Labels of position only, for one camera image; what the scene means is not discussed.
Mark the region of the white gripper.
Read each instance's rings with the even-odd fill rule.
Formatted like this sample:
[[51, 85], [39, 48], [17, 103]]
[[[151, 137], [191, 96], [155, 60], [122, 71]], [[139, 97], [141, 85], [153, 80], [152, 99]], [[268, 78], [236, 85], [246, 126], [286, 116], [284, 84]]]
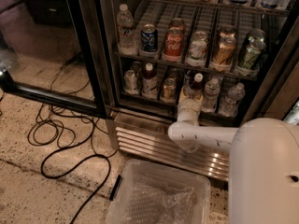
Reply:
[[203, 94], [195, 97], [195, 99], [188, 98], [184, 93], [184, 87], [181, 88], [178, 98], [178, 122], [188, 122], [190, 124], [197, 124], [201, 112], [201, 104]]

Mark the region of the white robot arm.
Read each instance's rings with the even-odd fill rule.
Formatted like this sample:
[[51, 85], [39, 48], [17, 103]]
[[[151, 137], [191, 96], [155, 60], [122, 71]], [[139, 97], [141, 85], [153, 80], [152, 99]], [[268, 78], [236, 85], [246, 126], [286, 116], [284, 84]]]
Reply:
[[179, 94], [168, 136], [188, 153], [211, 147], [229, 155], [229, 224], [299, 224], [299, 127], [268, 118], [204, 127], [202, 101]]

